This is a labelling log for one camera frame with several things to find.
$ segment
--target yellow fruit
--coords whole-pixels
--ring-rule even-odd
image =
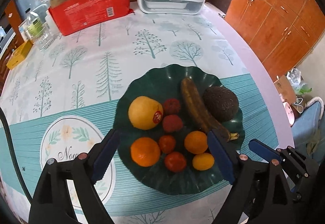
[[[160,148],[151,138],[139,138],[131,145],[131,158],[140,166],[153,166],[160,158]]]
[[[128,111],[133,127],[141,130],[155,128],[161,122],[163,114],[162,105],[146,96],[137,97],[132,101]]]
[[[214,157],[208,153],[197,154],[192,160],[193,167],[199,171],[210,169],[214,163]]]
[[[192,154],[202,154],[208,149],[208,137],[201,131],[193,131],[185,137],[184,146]]]

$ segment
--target avocado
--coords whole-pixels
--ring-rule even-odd
[[[231,120],[239,110],[237,96],[225,87],[209,87],[202,98],[208,111],[219,122]]]

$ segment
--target barcode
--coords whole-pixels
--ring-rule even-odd
[[[107,16],[108,17],[114,16],[114,9],[113,9],[113,7],[107,8],[106,11],[107,11]]]

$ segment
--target oval label on tablecloth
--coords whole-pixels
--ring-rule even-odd
[[[49,158],[58,162],[73,160],[80,153],[88,153],[94,144],[104,138],[100,130],[89,120],[79,116],[62,116],[46,130],[40,148],[40,164],[43,169]],[[74,182],[67,180],[72,205],[81,206],[76,194]],[[115,186],[115,165],[112,159],[102,180],[97,181],[95,189],[105,204],[111,197]]]

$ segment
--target yellow pear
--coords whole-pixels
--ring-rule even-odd
[[[162,105],[146,96],[137,97],[129,106],[128,116],[133,127],[141,130],[155,128],[162,120]]]

